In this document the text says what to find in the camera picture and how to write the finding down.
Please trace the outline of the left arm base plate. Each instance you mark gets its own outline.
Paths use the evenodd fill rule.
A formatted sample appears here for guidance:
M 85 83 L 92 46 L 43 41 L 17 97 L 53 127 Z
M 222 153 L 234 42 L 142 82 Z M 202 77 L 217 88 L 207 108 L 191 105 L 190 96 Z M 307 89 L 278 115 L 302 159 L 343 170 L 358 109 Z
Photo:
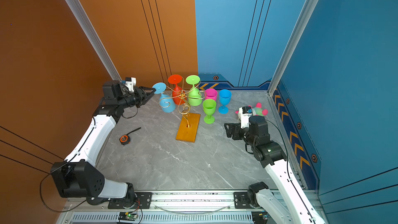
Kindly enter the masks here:
M 152 200 L 152 192 L 136 192 L 133 199 L 111 199 L 108 209 L 149 209 Z

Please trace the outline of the pink wine glass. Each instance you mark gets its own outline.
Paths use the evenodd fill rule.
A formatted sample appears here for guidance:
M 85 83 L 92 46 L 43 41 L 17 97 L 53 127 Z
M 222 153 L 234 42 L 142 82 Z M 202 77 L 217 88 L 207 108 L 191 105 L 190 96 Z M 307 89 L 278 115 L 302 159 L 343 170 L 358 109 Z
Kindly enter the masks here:
M 217 90 L 215 90 L 213 88 L 209 88 L 209 89 L 205 90 L 205 94 L 206 94 L 205 95 L 205 99 L 206 100 L 208 100 L 208 99 L 211 99 L 211 100 L 214 100 L 214 101 L 217 100 L 217 95 L 218 95 Z

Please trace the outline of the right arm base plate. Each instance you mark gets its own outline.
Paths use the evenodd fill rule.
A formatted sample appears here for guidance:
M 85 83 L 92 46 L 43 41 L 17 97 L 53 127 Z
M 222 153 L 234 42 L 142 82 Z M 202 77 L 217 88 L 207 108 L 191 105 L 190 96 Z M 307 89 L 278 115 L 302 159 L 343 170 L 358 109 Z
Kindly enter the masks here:
M 248 191 L 238 191 L 233 193 L 236 209 L 259 208 L 255 195 Z

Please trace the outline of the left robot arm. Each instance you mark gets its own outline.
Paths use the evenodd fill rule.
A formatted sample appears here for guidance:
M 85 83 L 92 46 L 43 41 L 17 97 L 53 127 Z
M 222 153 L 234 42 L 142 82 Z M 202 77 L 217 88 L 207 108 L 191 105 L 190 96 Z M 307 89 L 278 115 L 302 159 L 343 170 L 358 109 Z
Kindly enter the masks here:
M 137 203 L 133 184 L 106 179 L 96 162 L 125 109 L 145 105 L 156 89 L 136 86 L 133 77 L 106 82 L 102 89 L 104 96 L 87 131 L 64 161 L 52 165 L 50 175 L 62 198 L 85 198 L 91 205 L 109 201 L 110 206 L 131 208 Z

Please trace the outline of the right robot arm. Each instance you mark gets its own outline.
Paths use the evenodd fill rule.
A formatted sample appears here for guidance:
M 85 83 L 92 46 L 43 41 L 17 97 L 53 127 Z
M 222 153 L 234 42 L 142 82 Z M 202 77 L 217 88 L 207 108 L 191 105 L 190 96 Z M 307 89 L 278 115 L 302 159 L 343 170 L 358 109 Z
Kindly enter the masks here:
M 281 146 L 272 141 L 268 122 L 263 116 L 251 116 L 248 127 L 239 123 L 224 124 L 226 135 L 233 140 L 242 140 L 251 147 L 252 154 L 265 168 L 284 204 L 275 199 L 264 182 L 248 187 L 249 202 L 253 207 L 263 208 L 278 224 L 325 224 L 293 175 L 288 156 Z

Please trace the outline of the light blue wine glass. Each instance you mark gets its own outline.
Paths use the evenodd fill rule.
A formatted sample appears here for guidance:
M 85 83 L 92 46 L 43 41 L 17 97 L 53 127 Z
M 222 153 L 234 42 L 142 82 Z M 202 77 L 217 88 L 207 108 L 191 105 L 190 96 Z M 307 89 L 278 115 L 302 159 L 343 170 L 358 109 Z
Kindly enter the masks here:
M 164 93 L 166 90 L 166 84 L 165 83 L 156 83 L 153 85 L 153 88 L 155 89 L 155 94 L 160 95 L 158 105 L 161 107 L 161 109 L 165 113 L 173 112 L 176 108 L 176 105 L 174 103 L 174 100 L 169 95 Z

